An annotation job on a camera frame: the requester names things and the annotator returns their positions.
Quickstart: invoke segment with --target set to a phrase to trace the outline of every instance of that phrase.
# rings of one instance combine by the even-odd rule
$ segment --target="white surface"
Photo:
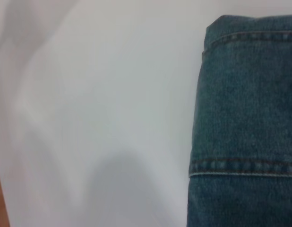
[[[186,225],[206,26],[292,1],[0,0],[12,227]]]

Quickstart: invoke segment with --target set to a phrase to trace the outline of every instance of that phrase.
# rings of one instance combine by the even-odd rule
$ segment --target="jeans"
[[[188,227],[292,227],[292,16],[207,28]]]

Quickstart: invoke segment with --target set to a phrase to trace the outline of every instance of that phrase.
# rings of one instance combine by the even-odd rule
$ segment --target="white sheet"
[[[186,225],[206,26],[292,0],[0,0],[12,227]]]

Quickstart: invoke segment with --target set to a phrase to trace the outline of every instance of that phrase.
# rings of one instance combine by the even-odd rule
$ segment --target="denim fabric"
[[[292,226],[292,16],[207,28],[188,227]]]

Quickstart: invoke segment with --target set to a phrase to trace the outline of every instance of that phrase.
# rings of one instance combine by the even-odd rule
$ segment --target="white fabric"
[[[292,0],[0,0],[11,226],[186,225],[203,39],[222,14]]]

